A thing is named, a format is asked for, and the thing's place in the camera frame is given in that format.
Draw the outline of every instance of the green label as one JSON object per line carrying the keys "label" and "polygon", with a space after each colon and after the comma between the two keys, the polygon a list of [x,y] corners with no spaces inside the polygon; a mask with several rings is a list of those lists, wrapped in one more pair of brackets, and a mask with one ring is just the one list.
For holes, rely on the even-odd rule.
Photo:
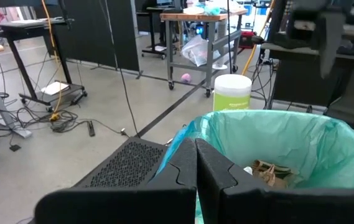
{"label": "green label", "polygon": [[232,97],[214,94],[213,111],[248,109],[250,96]]}

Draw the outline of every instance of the gray concrete floor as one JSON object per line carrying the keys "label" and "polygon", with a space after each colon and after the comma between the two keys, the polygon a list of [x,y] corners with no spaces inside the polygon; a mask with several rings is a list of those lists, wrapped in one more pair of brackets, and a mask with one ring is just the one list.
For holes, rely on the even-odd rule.
{"label": "gray concrete floor", "polygon": [[[137,38],[139,55],[141,49],[147,45],[149,45],[148,36]],[[44,41],[24,40],[18,44],[18,47],[27,72],[31,79],[36,81],[42,66],[40,62],[46,54]],[[241,73],[249,53],[249,50],[245,50],[239,55],[238,73]],[[178,54],[176,57],[177,60],[184,60]],[[21,82],[12,53],[9,50],[1,53],[0,62],[2,69],[7,71],[4,73],[4,78],[10,98],[6,101],[19,99],[17,94],[24,91],[24,84]],[[139,63],[145,75],[167,78],[165,60],[146,55],[143,58],[139,56]],[[55,61],[45,62],[38,86],[46,86],[51,81],[56,68]],[[68,63],[68,68],[73,81],[80,83],[77,64]],[[76,113],[79,118],[97,119],[115,130],[126,128],[128,134],[134,135],[120,73],[102,68],[91,70],[91,65],[84,64],[80,64],[79,68],[88,97],[81,100],[80,107],[74,106],[67,110]],[[176,69],[175,79],[178,80],[186,72],[188,71]],[[204,79],[202,73],[189,73],[192,75],[194,84]],[[55,77],[59,78],[62,75],[63,73],[59,71]],[[127,73],[124,75],[138,130],[149,124],[193,88],[193,86],[175,84],[175,89],[170,91],[167,82],[162,80],[147,77],[136,80],[135,75]],[[262,73],[261,78],[266,81],[269,73]],[[0,69],[0,91],[4,91],[2,79]],[[255,83],[253,88],[259,88],[259,84]],[[195,117],[210,112],[213,100],[206,98],[204,92],[204,89],[199,89],[193,93],[143,138],[165,143],[183,124],[188,124]],[[262,109],[263,106],[263,100],[256,98],[251,100],[251,108]],[[16,110],[21,107],[23,107],[22,103],[17,101],[8,109]],[[46,114],[42,105],[31,103],[29,107],[36,111],[43,111],[40,114]],[[277,105],[277,107],[285,110],[287,105]],[[17,223],[19,220],[31,217],[34,206],[41,197],[78,182],[126,140],[126,137],[115,134],[96,123],[94,138],[88,136],[85,125],[64,134],[53,133],[48,124],[35,124],[29,129],[33,132],[31,138],[13,137],[12,143],[22,147],[17,152],[9,150],[10,137],[0,138],[0,223]]]}

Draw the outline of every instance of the trash bag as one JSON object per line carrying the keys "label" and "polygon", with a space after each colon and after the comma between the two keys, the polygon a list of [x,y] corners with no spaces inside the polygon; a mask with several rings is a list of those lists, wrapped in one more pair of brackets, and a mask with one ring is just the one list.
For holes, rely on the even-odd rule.
{"label": "trash bag", "polygon": [[242,168],[256,159],[289,167],[296,189],[354,189],[354,130],[337,119],[273,110],[212,112],[177,133],[158,172],[184,138],[206,140]]}
{"label": "trash bag", "polygon": [[[207,40],[203,40],[200,35],[196,35],[182,47],[181,53],[196,66],[205,65],[207,63]],[[213,52],[213,58],[218,58],[219,56],[219,51]]]}

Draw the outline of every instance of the pink ball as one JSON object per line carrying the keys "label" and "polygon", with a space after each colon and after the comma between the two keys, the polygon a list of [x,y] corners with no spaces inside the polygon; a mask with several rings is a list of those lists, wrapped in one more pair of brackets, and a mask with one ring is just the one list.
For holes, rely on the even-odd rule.
{"label": "pink ball", "polygon": [[181,81],[184,83],[190,83],[190,81],[192,81],[192,78],[188,73],[185,73],[181,76]]}

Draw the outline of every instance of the black mesh vent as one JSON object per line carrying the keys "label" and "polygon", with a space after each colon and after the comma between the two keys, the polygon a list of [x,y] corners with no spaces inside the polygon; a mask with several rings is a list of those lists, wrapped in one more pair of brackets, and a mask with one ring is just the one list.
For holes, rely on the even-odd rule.
{"label": "black mesh vent", "polygon": [[126,142],[118,149],[91,178],[84,181],[84,187],[137,187],[144,180],[149,181],[157,170],[165,149],[145,142]]}

